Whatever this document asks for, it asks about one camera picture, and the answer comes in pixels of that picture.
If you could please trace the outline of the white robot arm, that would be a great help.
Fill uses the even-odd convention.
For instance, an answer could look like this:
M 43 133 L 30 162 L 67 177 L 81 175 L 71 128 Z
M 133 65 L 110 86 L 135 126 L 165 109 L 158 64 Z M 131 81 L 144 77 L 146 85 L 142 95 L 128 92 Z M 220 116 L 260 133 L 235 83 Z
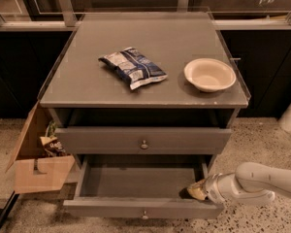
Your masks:
M 193 232 L 291 233 L 291 103 L 280 119 L 239 118 L 234 129 L 210 176 L 189 186 L 225 210 Z

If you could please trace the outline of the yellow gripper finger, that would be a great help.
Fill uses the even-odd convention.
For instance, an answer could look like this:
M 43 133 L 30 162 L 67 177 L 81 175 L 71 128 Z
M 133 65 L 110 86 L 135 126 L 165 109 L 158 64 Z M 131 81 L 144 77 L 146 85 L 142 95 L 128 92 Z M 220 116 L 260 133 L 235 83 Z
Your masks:
M 205 201 L 208 195 L 204 192 L 203 185 L 205 184 L 205 179 L 202 179 L 196 183 L 191 184 L 186 188 L 188 194 L 200 201 Z

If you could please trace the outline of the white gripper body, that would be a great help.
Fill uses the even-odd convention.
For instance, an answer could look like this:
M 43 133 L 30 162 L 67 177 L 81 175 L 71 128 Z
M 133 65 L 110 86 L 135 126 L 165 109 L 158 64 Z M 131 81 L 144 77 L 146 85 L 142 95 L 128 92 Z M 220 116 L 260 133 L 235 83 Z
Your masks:
M 223 203 L 228 189 L 227 176 L 215 174 L 209 176 L 204 184 L 204 192 L 213 203 Z

